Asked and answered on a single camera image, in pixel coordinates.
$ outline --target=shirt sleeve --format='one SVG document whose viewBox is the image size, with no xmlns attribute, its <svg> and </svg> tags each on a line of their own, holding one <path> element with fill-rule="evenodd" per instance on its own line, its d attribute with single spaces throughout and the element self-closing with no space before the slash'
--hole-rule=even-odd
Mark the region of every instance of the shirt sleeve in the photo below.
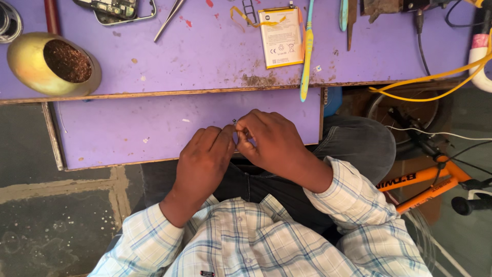
<svg viewBox="0 0 492 277">
<path fill-rule="evenodd" d="M 395 206 L 350 163 L 331 157 L 333 182 L 323 193 L 304 189 L 344 236 L 339 250 L 368 276 L 431 276 Z"/>
<path fill-rule="evenodd" d="M 113 250 L 99 260 L 90 277 L 157 276 L 179 253 L 183 228 L 171 224 L 159 204 L 128 217 Z"/>
</svg>

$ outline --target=hand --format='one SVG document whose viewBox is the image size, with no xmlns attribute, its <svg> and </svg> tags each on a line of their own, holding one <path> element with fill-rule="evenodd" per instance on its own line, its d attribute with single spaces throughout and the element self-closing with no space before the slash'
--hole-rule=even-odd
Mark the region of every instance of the hand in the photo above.
<svg viewBox="0 0 492 277">
<path fill-rule="evenodd" d="M 182 227 L 217 189 L 236 149 L 233 125 L 199 129 L 180 153 L 176 181 L 159 204 L 164 216 Z"/>
<path fill-rule="evenodd" d="M 304 147 L 294 123 L 279 113 L 254 109 L 238 120 L 236 131 L 238 151 L 254 165 L 315 193 L 330 186 L 331 168 Z"/>
</svg>

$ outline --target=bicycle frame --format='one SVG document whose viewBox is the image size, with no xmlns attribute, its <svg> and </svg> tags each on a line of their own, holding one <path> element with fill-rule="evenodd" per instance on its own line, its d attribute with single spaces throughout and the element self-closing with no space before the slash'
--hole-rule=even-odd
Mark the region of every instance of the bicycle frame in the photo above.
<svg viewBox="0 0 492 277">
<path fill-rule="evenodd" d="M 445 162 L 448 160 L 448 157 L 442 155 L 439 156 L 436 161 L 437 162 Z M 433 166 L 424 170 L 417 171 L 415 173 L 406 174 L 399 178 L 385 180 L 377 184 L 377 189 L 379 191 L 388 191 L 404 186 L 408 186 L 415 183 L 420 183 L 423 181 L 434 179 L 437 175 L 438 171 L 437 166 Z M 454 188 L 458 185 L 458 182 L 464 182 L 470 180 L 471 177 L 466 174 L 461 168 L 459 168 L 455 163 L 449 161 L 446 163 L 446 167 L 443 168 L 439 174 L 439 177 L 451 176 L 443 180 L 440 183 L 437 183 L 434 186 L 430 186 L 428 189 L 423 192 L 417 194 L 416 196 L 408 199 L 407 201 L 396 206 L 397 211 L 400 214 L 403 214 L 413 208 L 416 208 L 423 203 L 431 200 L 432 198 L 445 193 L 446 191 Z"/>
</svg>

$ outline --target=person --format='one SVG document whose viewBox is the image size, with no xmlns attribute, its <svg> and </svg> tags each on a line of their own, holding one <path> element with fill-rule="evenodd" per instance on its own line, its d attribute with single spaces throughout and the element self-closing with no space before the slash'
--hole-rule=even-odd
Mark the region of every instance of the person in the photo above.
<svg viewBox="0 0 492 277">
<path fill-rule="evenodd" d="M 147 208 L 89 276 L 431 276 L 374 186 L 391 133 L 353 116 L 323 124 L 304 146 L 292 122 L 254 109 L 198 130 L 178 161 L 142 165 Z M 236 149 L 250 164 L 230 162 Z"/>
</svg>

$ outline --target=handlebar grip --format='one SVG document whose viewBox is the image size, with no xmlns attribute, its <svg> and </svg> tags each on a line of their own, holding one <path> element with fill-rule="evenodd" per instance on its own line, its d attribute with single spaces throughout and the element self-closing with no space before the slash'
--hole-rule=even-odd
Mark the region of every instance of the handlebar grip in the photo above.
<svg viewBox="0 0 492 277">
<path fill-rule="evenodd" d="M 454 197 L 451 200 L 451 206 L 455 212 L 461 215 L 470 215 L 474 210 L 492 209 L 492 199 L 467 200 L 463 197 Z"/>
</svg>

